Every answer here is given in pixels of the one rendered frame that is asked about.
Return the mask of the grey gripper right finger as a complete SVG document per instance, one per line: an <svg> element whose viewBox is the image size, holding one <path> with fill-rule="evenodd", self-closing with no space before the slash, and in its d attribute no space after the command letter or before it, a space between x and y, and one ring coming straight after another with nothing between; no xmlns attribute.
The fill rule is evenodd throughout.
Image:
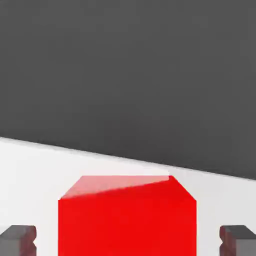
<svg viewBox="0 0 256 256"><path fill-rule="evenodd" d="M245 225L222 225L219 256L256 256L256 234Z"/></svg>

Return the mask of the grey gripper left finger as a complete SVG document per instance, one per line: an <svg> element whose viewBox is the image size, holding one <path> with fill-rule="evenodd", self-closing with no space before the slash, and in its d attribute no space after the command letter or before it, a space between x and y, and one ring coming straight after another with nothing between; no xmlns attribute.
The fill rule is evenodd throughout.
<svg viewBox="0 0 256 256"><path fill-rule="evenodd" d="M34 225L11 225L0 231L0 256L37 256Z"/></svg>

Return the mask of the small red cube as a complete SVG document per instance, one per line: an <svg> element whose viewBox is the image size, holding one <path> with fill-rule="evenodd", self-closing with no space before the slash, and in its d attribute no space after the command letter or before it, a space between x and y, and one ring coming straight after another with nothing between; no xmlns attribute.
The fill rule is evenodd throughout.
<svg viewBox="0 0 256 256"><path fill-rule="evenodd" d="M167 175L84 175L58 201L58 256L197 256L197 202Z"/></svg>

